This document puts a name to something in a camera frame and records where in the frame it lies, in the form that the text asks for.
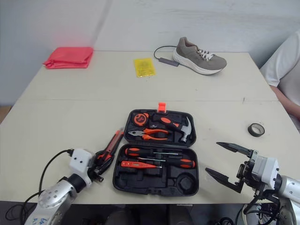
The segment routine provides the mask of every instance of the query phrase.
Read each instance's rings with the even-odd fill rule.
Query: black tool case
[[[147,122],[137,125],[134,122],[138,114],[148,115]],[[183,133],[170,128],[162,123],[161,118],[168,118],[174,124],[188,125],[188,117],[191,123],[191,133],[187,136],[186,142],[182,142]],[[165,129],[169,134],[156,133],[150,134],[155,138],[167,138],[166,140],[144,140],[141,136],[129,134],[131,131],[143,131],[144,129]],[[124,130],[124,137],[129,142],[121,147],[115,163],[113,174],[113,185],[116,189],[137,194],[155,194],[162,196],[192,196],[199,188],[198,162],[196,153],[189,147],[196,141],[196,133],[193,117],[185,112],[138,109],[133,110],[128,117]],[[173,159],[187,158],[195,162],[194,168],[181,168],[169,165],[161,161],[138,160],[137,157],[129,157],[125,154],[126,149],[139,148],[157,153],[180,153],[182,155],[153,154],[143,158],[152,159]],[[162,168],[136,169],[122,167],[122,161],[143,162],[162,166]]]

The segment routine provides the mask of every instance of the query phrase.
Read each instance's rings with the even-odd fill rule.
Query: screwdriver
[[[154,154],[165,154],[179,156],[181,153],[166,153],[166,152],[153,152],[151,149],[139,149],[139,148],[129,148],[125,149],[125,155],[127,156],[153,156]]]
[[[160,161],[165,162],[169,165],[173,165],[176,167],[191,169],[195,168],[196,163],[192,160],[186,159],[186,158],[169,158],[167,160],[161,160],[161,159],[152,159],[152,158],[141,158],[138,157],[140,160],[153,160],[153,161]]]
[[[131,161],[122,161],[122,167],[136,168],[136,169],[152,169],[152,168],[162,168],[162,166],[156,166],[148,163],[141,162],[131,162]]]

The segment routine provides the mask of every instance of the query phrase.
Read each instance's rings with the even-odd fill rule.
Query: white wall
[[[0,105],[13,104],[57,46],[148,50],[187,36],[260,67],[300,28],[298,0],[0,0]]]

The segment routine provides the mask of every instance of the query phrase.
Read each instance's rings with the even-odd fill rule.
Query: gray sneaker
[[[173,59],[204,75],[215,74],[227,65],[225,59],[199,49],[198,46],[189,42],[186,37],[180,38],[177,48],[173,52]]]

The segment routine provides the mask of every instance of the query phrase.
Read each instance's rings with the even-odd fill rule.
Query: hammer head
[[[187,126],[182,126],[181,128],[181,131],[183,132],[183,137],[181,138],[182,142],[187,142],[187,137],[192,132],[191,122],[189,121],[188,117],[187,117],[187,123],[188,123]]]

